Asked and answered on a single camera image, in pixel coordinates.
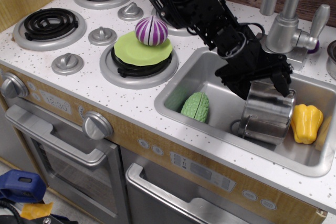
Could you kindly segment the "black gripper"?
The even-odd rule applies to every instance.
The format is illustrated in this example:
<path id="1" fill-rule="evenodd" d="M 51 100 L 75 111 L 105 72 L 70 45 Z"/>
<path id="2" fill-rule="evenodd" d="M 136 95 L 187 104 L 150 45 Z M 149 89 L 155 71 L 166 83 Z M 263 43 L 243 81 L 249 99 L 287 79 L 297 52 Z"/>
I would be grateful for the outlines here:
<path id="1" fill-rule="evenodd" d="M 283 97 L 289 95 L 292 69 L 285 55 L 264 51 L 258 39 L 217 39 L 214 45 L 227 62 L 215 76 L 237 96 L 246 100 L 251 82 L 266 78 Z"/>

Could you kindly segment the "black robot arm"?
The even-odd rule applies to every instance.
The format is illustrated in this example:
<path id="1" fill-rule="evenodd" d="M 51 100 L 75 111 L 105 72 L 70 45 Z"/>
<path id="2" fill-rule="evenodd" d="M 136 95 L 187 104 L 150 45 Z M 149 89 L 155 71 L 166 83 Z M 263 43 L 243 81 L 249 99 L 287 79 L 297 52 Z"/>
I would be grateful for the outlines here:
<path id="1" fill-rule="evenodd" d="M 252 81 L 269 78 L 288 96 L 292 68 L 285 55 L 265 52 L 248 23 L 239 23 L 225 0 L 150 0 L 161 18 L 176 29 L 193 30 L 227 64 L 215 71 L 222 83 L 247 99 Z"/>

